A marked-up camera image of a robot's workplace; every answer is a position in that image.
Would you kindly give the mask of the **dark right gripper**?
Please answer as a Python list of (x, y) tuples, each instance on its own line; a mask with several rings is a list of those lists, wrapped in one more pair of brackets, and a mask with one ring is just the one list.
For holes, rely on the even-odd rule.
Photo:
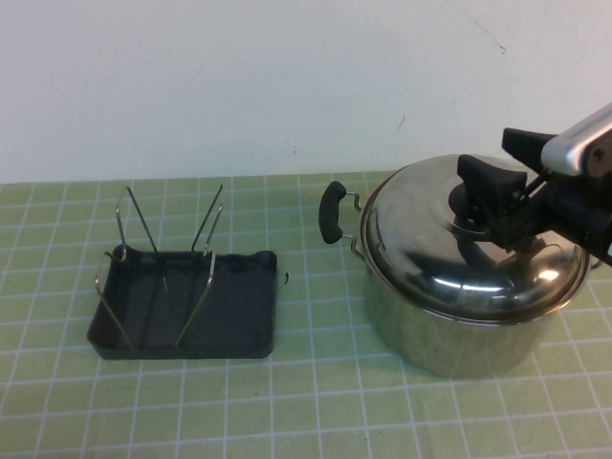
[[(555, 135), (506, 127), (502, 149), (518, 161), (540, 161)], [(456, 217), (472, 221), (504, 249), (553, 231), (601, 262), (611, 260), (611, 174), (599, 178), (528, 174), (460, 155)]]

